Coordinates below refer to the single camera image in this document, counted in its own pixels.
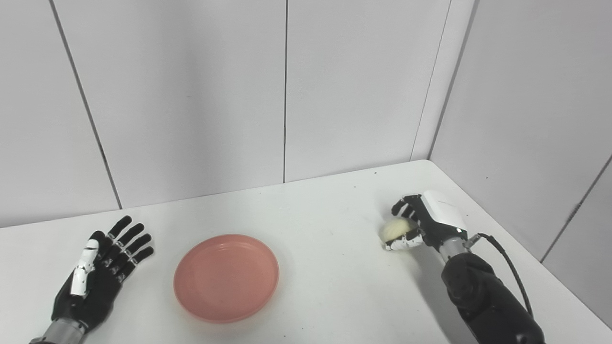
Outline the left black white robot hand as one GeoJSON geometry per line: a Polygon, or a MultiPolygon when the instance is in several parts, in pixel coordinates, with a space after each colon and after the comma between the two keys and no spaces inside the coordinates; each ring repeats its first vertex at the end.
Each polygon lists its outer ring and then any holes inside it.
{"type": "Polygon", "coordinates": [[[90,235],[78,263],[55,296],[53,322],[70,320],[88,333],[107,319],[123,283],[154,253],[144,224],[131,226],[131,222],[131,216],[126,215],[108,232],[90,235]]]}

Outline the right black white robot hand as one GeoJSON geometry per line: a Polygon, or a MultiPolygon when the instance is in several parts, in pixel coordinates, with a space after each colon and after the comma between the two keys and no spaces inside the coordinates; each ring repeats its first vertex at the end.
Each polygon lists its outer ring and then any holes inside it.
{"type": "Polygon", "coordinates": [[[426,245],[441,253],[466,252],[468,232],[459,209],[441,192],[402,196],[391,208],[392,220],[382,229],[385,250],[426,245]]]}

